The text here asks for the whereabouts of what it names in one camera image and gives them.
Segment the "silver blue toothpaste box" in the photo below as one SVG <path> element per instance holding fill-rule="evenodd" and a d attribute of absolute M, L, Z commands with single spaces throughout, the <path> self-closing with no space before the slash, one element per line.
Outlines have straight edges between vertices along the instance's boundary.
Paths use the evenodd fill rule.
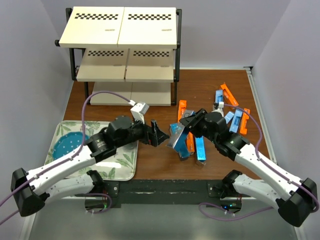
<path fill-rule="evenodd" d="M 177 133 L 178 131 L 178 123 L 172 123 L 170 124 L 170 134 L 173 136 L 174 134 Z M 190 153 L 188 151 L 188 147 L 186 145 L 186 143 L 183 144 L 183 146 L 180 148 L 180 150 L 178 151 L 178 155 L 179 155 L 179 159 L 180 161 L 185 161 L 190 157 Z"/>
<path fill-rule="evenodd" d="M 181 120 L 184 118 L 188 118 L 194 115 L 195 112 L 193 110 L 186 110 L 180 120 L 177 121 L 177 127 L 175 132 L 170 136 L 168 143 L 166 144 L 167 147 L 174 149 L 178 152 L 183 143 L 186 141 L 188 134 L 190 133 L 190 129 L 186 127 L 184 124 L 181 123 Z"/>

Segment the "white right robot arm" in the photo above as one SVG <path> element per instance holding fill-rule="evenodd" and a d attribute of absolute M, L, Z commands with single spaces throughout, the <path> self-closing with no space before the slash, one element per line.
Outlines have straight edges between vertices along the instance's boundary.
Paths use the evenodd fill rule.
<path fill-rule="evenodd" d="M 259 179 L 232 170 L 222 180 L 223 192 L 253 197 L 277 210 L 290 225 L 300 227 L 306 218 L 320 209 L 317 184 L 282 169 L 261 154 L 248 139 L 231 132 L 226 119 L 217 111 L 204 109 L 180 119 L 195 137 L 211 141 L 220 154 L 246 167 Z"/>

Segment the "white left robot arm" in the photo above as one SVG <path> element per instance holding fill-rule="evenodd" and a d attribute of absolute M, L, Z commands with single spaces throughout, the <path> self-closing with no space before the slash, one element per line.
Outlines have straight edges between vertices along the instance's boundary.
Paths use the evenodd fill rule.
<path fill-rule="evenodd" d="M 140 141 L 158 147 L 169 135 L 161 131 L 155 120 L 150 125 L 119 116 L 65 156 L 32 170 L 18 168 L 12 173 L 11 192 L 20 216 L 40 211 L 47 203 L 78 194 L 99 196 L 104 190 L 102 177 L 96 170 L 69 178 L 81 169 L 95 165 L 116 154 L 117 149 Z"/>

